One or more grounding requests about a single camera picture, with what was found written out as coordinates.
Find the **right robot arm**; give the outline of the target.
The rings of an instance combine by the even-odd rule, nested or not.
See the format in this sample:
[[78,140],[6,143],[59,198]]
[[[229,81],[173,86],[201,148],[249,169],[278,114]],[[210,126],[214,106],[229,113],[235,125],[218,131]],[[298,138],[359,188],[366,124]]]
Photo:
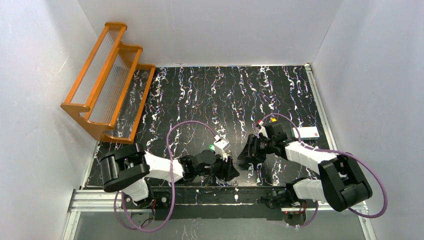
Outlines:
[[280,193],[287,203],[314,200],[328,203],[341,212],[373,195],[356,160],[300,143],[289,136],[280,123],[260,126],[258,134],[249,134],[237,159],[244,164],[261,164],[271,154],[303,165],[319,175],[318,179],[298,178],[288,182]]

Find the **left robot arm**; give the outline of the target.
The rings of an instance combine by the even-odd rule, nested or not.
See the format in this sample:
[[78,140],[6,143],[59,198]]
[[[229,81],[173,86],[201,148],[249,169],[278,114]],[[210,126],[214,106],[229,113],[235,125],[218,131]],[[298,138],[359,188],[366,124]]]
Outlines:
[[240,175],[227,153],[220,155],[206,149],[170,160],[153,155],[139,143],[104,154],[99,165],[103,191],[122,191],[134,202],[151,197],[146,178],[184,184],[197,177],[215,177],[228,183]]

